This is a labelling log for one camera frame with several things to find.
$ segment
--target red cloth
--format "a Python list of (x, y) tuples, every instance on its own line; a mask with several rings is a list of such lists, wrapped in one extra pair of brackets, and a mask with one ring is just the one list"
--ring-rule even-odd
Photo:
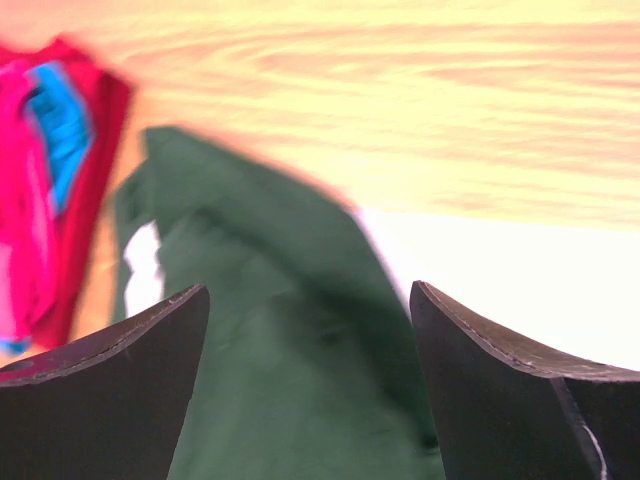
[(59, 288), (56, 301), (34, 333), (35, 343), (55, 348), (69, 338), (131, 88), (98, 67), (89, 55), (62, 37), (38, 52), (19, 53), (0, 46), (0, 66), (17, 58), (24, 59), (30, 66), (50, 61), (62, 64), (76, 91), (84, 97), (95, 129), (95, 141), (76, 177), (67, 208), (59, 218)]
[(0, 68), (0, 338), (7, 341), (30, 336), (57, 293), (46, 152), (25, 108), (34, 88), (24, 62)]

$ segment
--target pink fabric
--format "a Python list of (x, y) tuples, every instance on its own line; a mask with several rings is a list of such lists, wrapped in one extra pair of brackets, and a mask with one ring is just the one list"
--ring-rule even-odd
[(56, 296), (54, 209), (22, 61), (0, 67), (0, 338), (20, 340)]

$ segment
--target dark green fabric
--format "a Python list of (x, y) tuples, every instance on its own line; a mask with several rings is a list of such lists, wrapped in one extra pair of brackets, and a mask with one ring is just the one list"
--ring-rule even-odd
[(212, 305), (170, 478), (444, 479), (411, 325), (351, 217), (179, 129), (146, 142), (120, 258), (155, 219), (166, 295), (203, 283)]

